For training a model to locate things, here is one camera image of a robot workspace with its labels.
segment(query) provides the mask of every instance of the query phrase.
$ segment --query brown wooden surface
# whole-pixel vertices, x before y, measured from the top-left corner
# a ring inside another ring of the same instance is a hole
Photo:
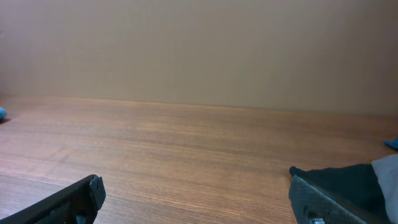
[[[0,218],[89,174],[96,223],[295,223],[290,166],[392,153],[398,117],[73,98],[3,98]]]

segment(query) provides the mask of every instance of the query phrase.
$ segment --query blue cloth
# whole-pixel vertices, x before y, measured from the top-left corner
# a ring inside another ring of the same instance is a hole
[[[390,141],[384,141],[384,144],[388,147],[390,147],[391,149],[398,151],[398,138],[396,138],[395,140],[393,140],[392,142]]]
[[[3,109],[3,108],[0,108],[0,120],[3,119],[3,118],[5,118],[6,115],[7,115],[6,110]]]

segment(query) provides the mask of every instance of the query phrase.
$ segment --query tabletop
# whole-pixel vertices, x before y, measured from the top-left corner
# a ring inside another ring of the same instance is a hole
[[[398,116],[0,98],[0,218],[90,175],[95,223],[296,223],[289,167],[369,163]]]

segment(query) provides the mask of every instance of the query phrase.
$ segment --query plain wall background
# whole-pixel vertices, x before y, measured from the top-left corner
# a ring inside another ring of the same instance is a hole
[[[2,0],[0,95],[398,113],[396,0]]]

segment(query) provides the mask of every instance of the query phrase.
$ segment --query black cloth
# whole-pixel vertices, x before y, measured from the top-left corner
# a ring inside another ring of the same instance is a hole
[[[319,187],[344,197],[359,208],[389,221],[383,192],[371,164],[310,171],[293,166],[289,172],[292,176],[306,178]]]

